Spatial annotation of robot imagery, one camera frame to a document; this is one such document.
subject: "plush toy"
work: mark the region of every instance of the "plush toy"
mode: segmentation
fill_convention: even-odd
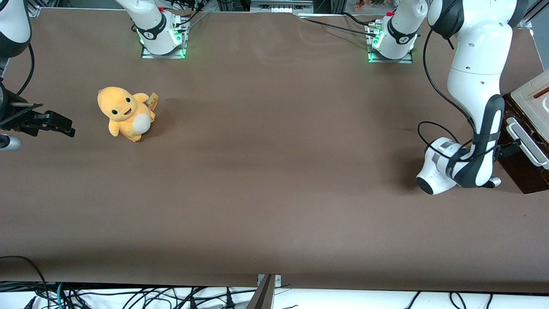
[[[107,87],[99,91],[97,103],[109,117],[109,132],[118,136],[118,132],[132,142],[141,140],[141,134],[147,132],[156,118],[154,108],[158,96],[153,93],[150,98],[144,93],[131,95],[118,87]]]

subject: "table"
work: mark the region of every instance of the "table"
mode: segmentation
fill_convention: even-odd
[[[156,60],[140,59],[123,11],[44,9],[32,26],[23,97],[76,136],[18,135],[23,148],[2,153],[0,254],[28,256],[47,280],[249,286],[280,273],[295,288],[549,290],[549,192],[520,194],[499,165],[493,190],[415,184],[420,121],[470,138],[427,82],[426,36],[413,64],[377,64],[361,35],[215,13],[191,29],[187,59]],[[452,51],[431,44],[443,89]],[[28,68],[26,53],[12,59],[6,87]],[[540,72],[529,31],[515,30],[502,93]],[[159,95],[141,143],[108,133],[106,86]],[[0,280],[37,279],[0,267]]]

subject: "connector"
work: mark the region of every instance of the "connector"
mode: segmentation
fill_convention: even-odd
[[[234,309],[236,304],[233,301],[233,297],[231,296],[231,291],[229,288],[227,288],[227,304],[225,305],[226,309]]]
[[[197,302],[194,301],[194,296],[191,296],[191,298],[189,299],[189,301],[191,302],[191,309],[197,307]]]

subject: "wire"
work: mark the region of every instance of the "wire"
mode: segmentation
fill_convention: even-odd
[[[461,144],[460,141],[458,141],[457,137],[448,128],[446,128],[445,126],[443,126],[441,124],[438,124],[436,122],[430,122],[430,121],[420,122],[419,125],[418,125],[418,134],[419,134],[420,137],[422,136],[422,134],[419,133],[419,128],[423,124],[432,124],[432,125],[438,126],[439,128],[445,130],[448,134],[450,134],[450,136],[452,136],[453,140],[455,140],[458,144]]]
[[[467,119],[467,122],[471,125],[471,128],[475,129],[473,119],[471,116],[469,116],[461,107],[459,107],[457,104],[455,104],[452,100],[450,100],[448,97],[444,95],[444,93],[440,92],[438,87],[433,82],[433,79],[431,79],[431,75],[429,74],[429,69],[427,68],[427,61],[426,61],[426,54],[427,54],[427,45],[429,44],[429,39],[431,38],[431,34],[433,34],[433,29],[429,31],[429,34],[427,35],[427,38],[425,39],[425,45],[423,46],[423,69],[425,70],[425,75],[427,76],[427,79],[429,80],[429,83],[433,87],[433,89],[438,93],[443,99],[445,99],[448,103],[450,103],[452,106],[454,106],[460,113],[463,114],[465,119]]]
[[[197,21],[195,21],[192,25],[189,26],[189,29],[194,27],[197,23],[199,23],[202,20],[202,18],[206,17],[208,14],[210,14],[210,12],[204,13],[204,15],[202,15]]]
[[[145,300],[145,302],[143,303],[143,309],[145,309],[145,307],[150,304],[153,300],[155,299],[159,299],[158,297],[166,292],[168,292],[169,290],[171,290],[171,288],[167,288],[165,289],[164,291],[158,293],[155,297],[151,298],[151,299],[148,299],[148,300]]]
[[[17,92],[17,95],[21,95],[25,88],[27,88],[27,85],[30,83],[32,75],[34,73],[34,66],[35,66],[35,59],[34,59],[34,51],[32,50],[32,45],[29,43],[29,53],[31,54],[31,70],[29,71],[29,75],[27,76],[27,80],[25,80],[25,83],[23,86],[21,86],[21,89]]]
[[[318,10],[322,7],[322,5],[326,2],[326,0],[323,0],[320,5],[316,8],[316,11],[312,12],[313,14],[318,13]]]
[[[488,302],[486,303],[486,309],[490,309],[490,304],[492,303],[493,298],[494,298],[494,295],[490,293],[490,297],[488,297]]]
[[[412,297],[412,300],[410,301],[410,303],[408,304],[408,306],[404,309],[410,309],[412,308],[413,306],[413,303],[416,301],[416,298],[419,296],[419,293],[421,293],[421,291],[417,291],[417,293]]]
[[[457,297],[460,298],[461,304],[463,305],[463,308],[459,308],[459,307],[456,305],[456,303],[453,301],[453,298],[452,298],[452,297],[453,297],[454,294],[456,294]],[[450,296],[450,302],[452,303],[452,305],[453,305],[456,309],[467,309],[467,306],[465,305],[465,302],[463,301],[463,298],[461,297],[461,295],[460,295],[459,293],[452,292],[452,293],[450,293],[449,296]]]
[[[421,134],[421,126],[422,126],[423,124],[425,124],[425,123],[427,123],[427,124],[433,124],[433,125],[436,125],[436,126],[442,128],[442,129],[444,129],[446,132],[448,132],[448,133],[450,133],[450,135],[452,135],[452,138],[454,138],[454,140],[456,140],[456,142],[457,142],[458,144],[460,144],[460,142],[457,141],[457,139],[454,137],[454,135],[453,135],[447,128],[445,128],[444,126],[442,126],[441,124],[434,123],[434,122],[424,121],[424,122],[420,122],[420,123],[417,125],[417,134],[419,135],[419,138],[420,138],[429,148],[431,148],[432,150],[434,150],[434,151],[435,151],[436,153],[438,153],[439,155],[445,157],[446,159],[451,159],[451,157],[449,157],[449,156],[443,154],[443,153],[440,152],[438,149],[435,149],[435,147],[433,147],[433,146],[431,145],[433,142],[428,142],[428,141],[423,137],[423,134]],[[467,141],[465,144],[461,145],[461,147],[456,151],[456,153],[458,153],[461,149],[463,149],[464,147],[466,147],[467,145],[469,145],[469,143],[471,143],[472,141],[473,141],[473,140],[469,140],[469,141]],[[485,152],[483,152],[483,153],[481,153],[481,154],[478,154],[478,155],[474,156],[474,157],[469,157],[469,158],[467,158],[467,159],[458,159],[456,162],[472,162],[472,161],[478,160],[478,159],[480,159],[481,157],[484,157],[486,154],[488,154],[488,153],[490,153],[490,152],[496,150],[496,148],[497,148],[497,145],[494,146],[494,147],[492,147],[492,148],[490,148],[490,149],[488,149],[488,150],[486,150]]]
[[[373,23],[374,21],[376,21],[375,19],[374,20],[370,20],[370,21],[360,21],[358,19],[356,19],[353,15],[347,13],[347,12],[343,12],[342,15],[345,15],[345,16],[348,16],[349,18],[351,18],[355,23],[359,24],[359,25],[363,25],[363,26],[367,26],[369,23]]]
[[[65,309],[63,307],[63,304],[61,303],[61,286],[62,286],[63,282],[59,283],[59,285],[57,286],[57,306],[59,307],[59,309]]]
[[[34,63],[34,54],[32,52],[32,47],[31,45],[29,44],[29,50],[31,51],[31,55],[32,55],[32,59],[33,59],[33,63]],[[44,275],[42,275],[42,272],[40,271],[40,269],[36,266],[36,264],[34,264],[34,262],[32,262],[28,257],[24,257],[24,256],[21,256],[21,255],[6,255],[6,256],[0,256],[0,260],[1,259],[4,259],[4,258],[20,258],[22,260],[25,260],[27,261],[27,263],[29,263],[36,271],[36,273],[38,274],[38,276],[40,276],[40,279],[42,280],[42,285],[44,287],[44,290],[46,291],[46,295],[48,294],[48,286],[46,285],[46,280],[44,279]],[[50,309],[50,299],[48,297],[48,309]]]
[[[305,19],[305,20],[310,21],[310,22],[315,23],[315,24],[328,26],[328,27],[332,27],[332,28],[336,28],[336,29],[340,29],[340,30],[344,30],[344,31],[348,31],[348,32],[354,32],[354,33],[358,33],[358,34],[362,34],[362,35],[366,35],[366,36],[372,36],[372,37],[376,36],[375,34],[372,34],[372,33],[366,33],[366,32],[363,32],[363,31],[357,31],[357,30],[343,28],[343,27],[340,27],[340,26],[334,26],[334,25],[331,25],[331,24],[323,23],[321,21],[316,21],[316,20],[311,20],[311,19]]]
[[[132,301],[132,299],[133,299],[134,297],[137,296],[137,294],[143,293],[144,291],[145,291],[145,289],[141,289],[141,291],[135,293],[132,297],[130,297],[130,299],[128,299],[128,300],[126,301],[126,303],[122,306],[122,309],[126,308],[126,306],[130,303],[130,301]]]

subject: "metal frame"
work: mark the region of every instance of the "metal frame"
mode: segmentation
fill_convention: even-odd
[[[264,275],[246,309],[271,309],[275,295],[276,275]]]
[[[38,17],[40,9],[43,7],[56,7],[59,3],[59,0],[28,0],[28,13],[29,17],[35,18]]]
[[[528,27],[532,19],[541,13],[545,8],[549,7],[549,0],[539,0],[530,6],[524,18],[520,21],[521,27]]]

